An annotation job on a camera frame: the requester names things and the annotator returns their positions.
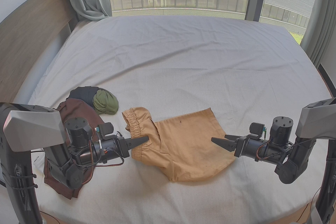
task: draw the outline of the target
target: clothing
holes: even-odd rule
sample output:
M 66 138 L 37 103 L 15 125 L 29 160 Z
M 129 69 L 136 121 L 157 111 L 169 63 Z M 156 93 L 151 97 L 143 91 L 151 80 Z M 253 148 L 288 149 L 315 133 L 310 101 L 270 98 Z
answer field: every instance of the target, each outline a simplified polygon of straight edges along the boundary
M 93 97 L 94 109 L 98 114 L 114 115 L 119 108 L 117 98 L 107 90 L 99 89 Z
M 73 99 L 68 98 L 65 102 L 61 102 L 57 109 L 61 115 L 62 122 L 64 123 L 67 119 L 73 117 L 83 117 L 85 118 L 91 126 L 94 128 L 97 127 L 99 124 L 103 124 L 104 121 L 98 116 L 93 108 L 91 108 L 87 103 L 80 99 Z M 93 130 L 93 141 L 98 141 L 98 136 Z M 66 144 L 70 144 L 70 140 L 66 138 Z M 70 189 L 63 185 L 62 183 L 58 182 L 53 176 L 50 174 L 49 171 L 49 163 L 47 158 L 44 159 L 44 183 L 48 184 L 52 187 L 58 194 L 63 195 L 64 197 L 71 199 L 72 197 L 77 198 L 78 193 L 81 189 Z M 91 173 L 91 168 L 87 169 L 84 172 L 84 181 L 86 181 Z
M 170 181 L 209 179 L 235 159 L 233 152 L 211 142 L 211 137 L 224 138 L 225 132 L 210 108 L 159 122 L 143 107 L 122 114 L 132 138 L 149 136 L 132 149 L 132 158 L 158 166 Z
M 83 100 L 94 108 L 98 114 L 114 115 L 119 108 L 117 98 L 108 90 L 99 87 L 77 87 L 70 92 L 68 98 Z

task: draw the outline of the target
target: grass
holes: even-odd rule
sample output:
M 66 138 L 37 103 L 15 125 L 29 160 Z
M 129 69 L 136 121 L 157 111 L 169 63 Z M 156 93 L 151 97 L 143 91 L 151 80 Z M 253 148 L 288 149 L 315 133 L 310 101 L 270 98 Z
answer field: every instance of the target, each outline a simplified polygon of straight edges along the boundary
M 290 34 L 294 37 L 295 41 L 300 45 L 301 40 L 303 38 L 303 34 L 293 33 L 293 32 L 290 32 Z

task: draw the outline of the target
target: baseboard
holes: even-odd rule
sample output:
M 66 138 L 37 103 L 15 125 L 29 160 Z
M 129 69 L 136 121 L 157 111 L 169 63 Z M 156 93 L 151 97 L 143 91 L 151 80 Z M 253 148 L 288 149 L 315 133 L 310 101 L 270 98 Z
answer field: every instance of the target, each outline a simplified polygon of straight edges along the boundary
M 336 97 L 336 88 L 321 64 L 318 66 L 318 70 L 320 71 L 322 78 L 324 79 L 326 85 L 328 86 L 331 95 L 333 97 Z

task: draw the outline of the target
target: tan shorts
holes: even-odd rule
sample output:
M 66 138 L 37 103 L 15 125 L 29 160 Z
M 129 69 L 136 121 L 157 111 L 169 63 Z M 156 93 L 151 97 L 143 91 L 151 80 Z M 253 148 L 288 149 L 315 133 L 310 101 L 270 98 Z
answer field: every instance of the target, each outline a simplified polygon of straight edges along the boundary
M 233 152 L 211 142 L 212 137 L 224 138 L 225 132 L 210 108 L 159 122 L 143 107 L 122 114 L 132 138 L 149 136 L 132 149 L 132 158 L 158 166 L 170 181 L 209 179 L 235 159 Z

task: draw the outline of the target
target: white bed sheet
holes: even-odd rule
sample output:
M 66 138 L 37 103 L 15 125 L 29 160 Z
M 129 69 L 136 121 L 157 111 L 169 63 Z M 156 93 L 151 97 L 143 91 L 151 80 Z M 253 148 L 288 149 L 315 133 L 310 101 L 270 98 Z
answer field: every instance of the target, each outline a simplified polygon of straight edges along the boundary
M 202 16 L 111 17 L 73 33 L 40 80 L 30 104 L 57 107 L 77 86 L 100 86 L 119 100 L 102 115 L 124 136 L 121 112 L 144 106 L 154 121 L 208 107 L 227 134 L 246 135 L 251 122 L 271 127 L 330 94 L 285 28 Z M 241 157 L 205 182 L 172 183 L 132 158 L 96 168 L 68 200 L 35 182 L 41 210 L 69 223 L 268 223 L 299 209 L 321 185 L 327 142 L 318 141 L 307 170 L 285 185 L 275 166 Z

